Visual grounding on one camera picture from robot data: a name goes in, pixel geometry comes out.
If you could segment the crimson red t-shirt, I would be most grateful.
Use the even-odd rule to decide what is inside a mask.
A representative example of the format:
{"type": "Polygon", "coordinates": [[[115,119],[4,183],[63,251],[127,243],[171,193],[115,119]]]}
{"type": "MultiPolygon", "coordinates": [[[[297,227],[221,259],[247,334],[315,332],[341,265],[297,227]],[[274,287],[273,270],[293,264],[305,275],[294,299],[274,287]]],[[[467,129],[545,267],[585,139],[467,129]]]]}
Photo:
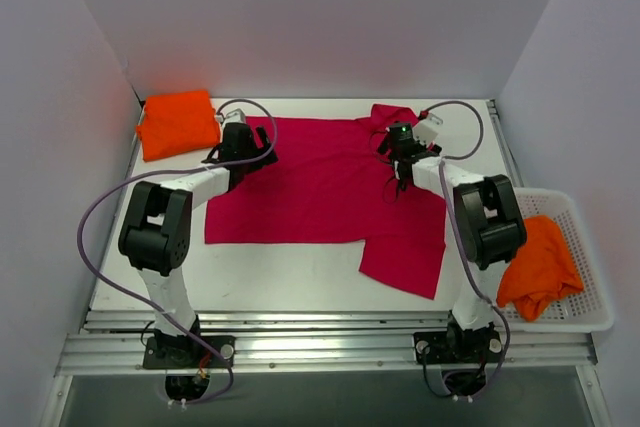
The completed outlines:
{"type": "Polygon", "coordinates": [[[275,164],[248,175],[206,208],[207,244],[340,244],[361,241],[362,274],[432,299],[445,252],[446,208],[431,192],[397,192],[373,152],[409,108],[375,104],[364,118],[279,118],[275,164]]]}

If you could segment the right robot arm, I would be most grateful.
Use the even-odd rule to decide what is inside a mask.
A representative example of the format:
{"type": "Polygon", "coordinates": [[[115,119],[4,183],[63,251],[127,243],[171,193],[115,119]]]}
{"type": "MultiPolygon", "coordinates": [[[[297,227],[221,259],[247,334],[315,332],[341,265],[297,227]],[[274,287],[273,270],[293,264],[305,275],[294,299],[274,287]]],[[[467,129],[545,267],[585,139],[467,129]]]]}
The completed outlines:
{"type": "Polygon", "coordinates": [[[453,358],[467,359],[480,347],[477,331],[494,325],[496,303],[481,289],[487,269],[509,263],[526,242],[514,186],[503,174],[481,175],[450,164],[421,143],[408,122],[385,129],[378,153],[393,167],[400,189],[413,185],[445,201],[466,282],[451,310],[453,328],[443,337],[444,347],[453,358]]]}

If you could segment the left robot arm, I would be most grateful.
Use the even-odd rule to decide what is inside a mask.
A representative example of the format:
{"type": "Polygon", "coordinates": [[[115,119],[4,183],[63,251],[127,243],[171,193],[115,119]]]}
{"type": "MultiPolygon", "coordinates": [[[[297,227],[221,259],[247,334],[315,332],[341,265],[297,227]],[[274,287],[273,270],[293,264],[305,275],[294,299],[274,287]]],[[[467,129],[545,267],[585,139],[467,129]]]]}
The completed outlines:
{"type": "Polygon", "coordinates": [[[262,126],[223,123],[222,141],[203,161],[204,170],[170,181],[136,183],[131,192],[118,250],[138,271],[154,304],[154,336],[179,366],[202,352],[199,319],[182,272],[191,243],[192,211],[234,190],[250,173],[277,162],[262,126]]]}

